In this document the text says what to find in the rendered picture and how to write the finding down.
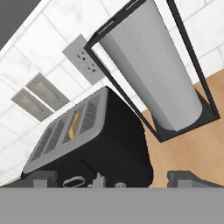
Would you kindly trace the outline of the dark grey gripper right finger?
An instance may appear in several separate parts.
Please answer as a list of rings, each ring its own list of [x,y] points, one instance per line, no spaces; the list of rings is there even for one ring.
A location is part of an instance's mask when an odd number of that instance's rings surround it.
[[[192,187],[221,187],[219,184],[201,179],[191,171],[168,171],[168,187],[192,188]]]

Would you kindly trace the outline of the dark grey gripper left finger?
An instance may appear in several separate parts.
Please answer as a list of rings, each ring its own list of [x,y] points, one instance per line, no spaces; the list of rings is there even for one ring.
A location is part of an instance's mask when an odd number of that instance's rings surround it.
[[[56,171],[35,171],[25,179],[8,184],[17,188],[47,188],[57,187],[58,173]]]

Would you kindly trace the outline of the slice of bread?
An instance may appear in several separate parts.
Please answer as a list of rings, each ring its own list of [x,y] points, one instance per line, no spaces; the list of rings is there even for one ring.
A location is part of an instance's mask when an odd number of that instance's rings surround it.
[[[74,117],[73,117],[73,122],[68,130],[68,136],[70,137],[70,139],[74,139],[75,138],[75,134],[74,134],[74,126],[77,123],[79,117],[79,112],[77,112]]]

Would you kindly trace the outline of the black toaster with grey top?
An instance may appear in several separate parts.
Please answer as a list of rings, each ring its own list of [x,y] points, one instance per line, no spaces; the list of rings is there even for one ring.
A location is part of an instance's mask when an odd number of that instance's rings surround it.
[[[68,130],[74,115],[74,139]],[[50,122],[31,153],[21,177],[56,171],[59,187],[86,187],[102,175],[107,187],[147,187],[153,168],[144,127],[132,109],[103,87]]]

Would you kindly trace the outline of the white paper towel roll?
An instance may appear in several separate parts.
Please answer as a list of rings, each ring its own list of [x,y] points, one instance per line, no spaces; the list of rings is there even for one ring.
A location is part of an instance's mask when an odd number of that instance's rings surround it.
[[[178,131],[198,120],[200,99],[153,0],[100,44],[160,126]]]

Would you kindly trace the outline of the black frame paper towel holder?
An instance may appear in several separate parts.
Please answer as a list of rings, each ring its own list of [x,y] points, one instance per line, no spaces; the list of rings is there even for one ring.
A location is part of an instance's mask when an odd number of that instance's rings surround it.
[[[160,142],[221,118],[174,0],[166,0],[204,89],[187,74],[154,0],[130,0],[86,43],[90,59]],[[93,51],[101,44],[150,111],[148,122]]]

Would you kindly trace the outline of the grey wall light switch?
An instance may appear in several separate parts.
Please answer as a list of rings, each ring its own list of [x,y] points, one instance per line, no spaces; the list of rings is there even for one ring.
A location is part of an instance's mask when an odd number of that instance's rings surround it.
[[[53,113],[48,107],[24,88],[19,90],[11,100],[40,122],[44,121]]]
[[[55,111],[69,103],[69,99],[42,73],[38,73],[25,86]]]

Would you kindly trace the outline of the grey wall power outlet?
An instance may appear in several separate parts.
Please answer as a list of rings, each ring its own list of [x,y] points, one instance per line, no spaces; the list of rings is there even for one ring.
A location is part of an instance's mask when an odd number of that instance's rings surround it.
[[[62,52],[66,58],[94,85],[104,77],[104,73],[84,50],[86,39],[80,34]]]

